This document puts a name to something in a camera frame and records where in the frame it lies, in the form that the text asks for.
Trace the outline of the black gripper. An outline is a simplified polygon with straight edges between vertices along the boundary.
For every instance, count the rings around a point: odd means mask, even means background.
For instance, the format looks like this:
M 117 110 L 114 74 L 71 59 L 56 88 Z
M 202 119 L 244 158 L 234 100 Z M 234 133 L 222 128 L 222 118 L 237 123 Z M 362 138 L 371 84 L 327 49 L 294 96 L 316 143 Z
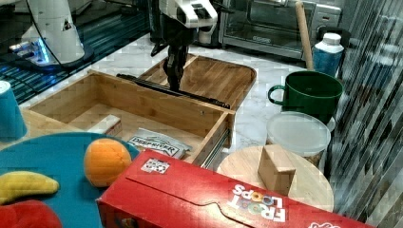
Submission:
M 173 84 L 172 89 L 178 91 L 183 76 L 183 67 L 186 63 L 188 46 L 197 39 L 197 30 L 187 28 L 179 21 L 169 18 L 164 14 L 150 17 L 150 40 L 154 43 L 151 56 L 157 55 L 168 46 L 179 46 L 175 53 L 168 48 L 168 56 L 164 60 L 163 70 L 167 81 Z

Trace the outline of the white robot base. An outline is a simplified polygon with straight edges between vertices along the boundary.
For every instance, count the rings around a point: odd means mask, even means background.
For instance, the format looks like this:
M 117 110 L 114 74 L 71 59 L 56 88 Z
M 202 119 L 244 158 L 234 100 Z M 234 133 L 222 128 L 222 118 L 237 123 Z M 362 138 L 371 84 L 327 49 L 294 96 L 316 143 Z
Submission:
M 21 41 L 9 46 L 15 57 L 39 68 L 75 68 L 93 56 L 82 43 L 68 0 L 8 0 L 24 2 L 31 17 Z

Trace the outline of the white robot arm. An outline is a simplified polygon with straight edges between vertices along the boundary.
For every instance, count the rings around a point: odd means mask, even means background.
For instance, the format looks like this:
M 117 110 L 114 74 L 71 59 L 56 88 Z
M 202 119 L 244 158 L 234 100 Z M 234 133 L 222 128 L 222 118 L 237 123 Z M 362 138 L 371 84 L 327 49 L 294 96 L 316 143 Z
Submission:
M 170 89 L 180 89 L 188 47 L 198 41 L 210 44 L 218 13 L 210 0 L 151 0 L 157 23 L 157 50 L 168 46 L 163 63 Z

